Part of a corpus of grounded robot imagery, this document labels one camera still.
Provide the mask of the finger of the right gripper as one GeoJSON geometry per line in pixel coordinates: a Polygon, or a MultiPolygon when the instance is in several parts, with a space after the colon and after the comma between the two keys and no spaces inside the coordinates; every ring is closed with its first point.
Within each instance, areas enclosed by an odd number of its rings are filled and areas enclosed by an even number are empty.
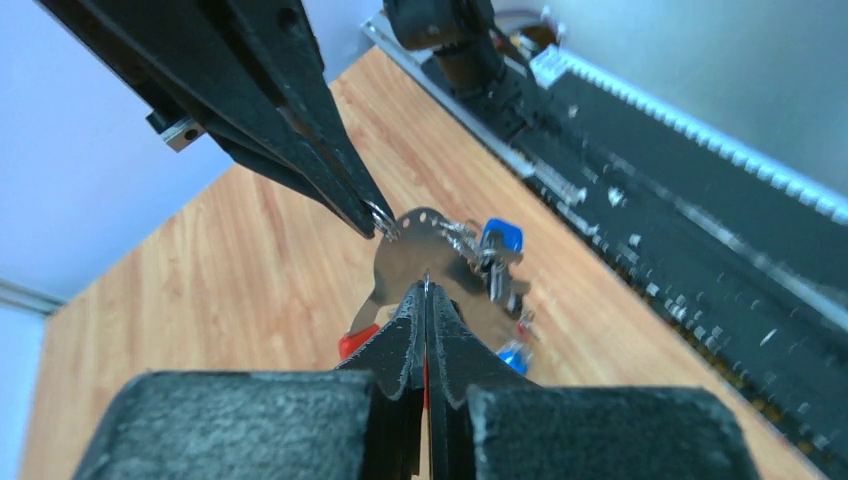
{"type": "Polygon", "coordinates": [[[164,123],[197,123],[236,163],[365,238],[377,186],[324,79],[299,1],[48,1],[164,123]]]}
{"type": "Polygon", "coordinates": [[[260,150],[269,177],[320,201],[353,229],[395,217],[341,120],[299,1],[203,1],[225,63],[208,107],[260,150]]]}

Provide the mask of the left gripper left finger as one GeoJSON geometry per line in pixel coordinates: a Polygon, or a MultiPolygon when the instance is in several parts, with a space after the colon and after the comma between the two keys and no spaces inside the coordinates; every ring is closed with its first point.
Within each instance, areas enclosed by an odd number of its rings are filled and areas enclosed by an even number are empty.
{"type": "Polygon", "coordinates": [[[78,479],[408,479],[420,466],[425,287],[327,371],[153,371],[102,416],[78,479]]]}

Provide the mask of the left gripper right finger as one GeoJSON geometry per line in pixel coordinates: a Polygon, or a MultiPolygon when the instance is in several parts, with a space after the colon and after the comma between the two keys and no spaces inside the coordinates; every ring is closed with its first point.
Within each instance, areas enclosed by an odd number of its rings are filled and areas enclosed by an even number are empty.
{"type": "Polygon", "coordinates": [[[543,387],[425,288],[435,479],[755,479],[735,415],[691,387],[543,387]]]}

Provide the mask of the metal key holder red handle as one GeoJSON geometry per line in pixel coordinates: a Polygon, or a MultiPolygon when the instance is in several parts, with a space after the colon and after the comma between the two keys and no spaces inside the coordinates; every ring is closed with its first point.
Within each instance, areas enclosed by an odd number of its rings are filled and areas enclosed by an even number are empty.
{"type": "Polygon", "coordinates": [[[374,286],[339,341],[340,357],[364,345],[379,329],[380,311],[399,305],[418,281],[442,287],[461,319],[490,349],[514,355],[523,348],[533,319],[525,304],[530,284],[511,271],[523,251],[481,247],[486,222],[457,222],[430,207],[403,214],[379,242],[374,286]]]}

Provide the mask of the key with blue tag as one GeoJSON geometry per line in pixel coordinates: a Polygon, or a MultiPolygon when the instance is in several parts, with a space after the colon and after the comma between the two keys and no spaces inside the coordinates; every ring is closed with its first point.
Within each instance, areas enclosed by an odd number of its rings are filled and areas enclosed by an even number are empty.
{"type": "Polygon", "coordinates": [[[480,246],[485,248],[503,247],[521,253],[524,235],[520,226],[501,218],[490,218],[483,227],[480,246]]]}

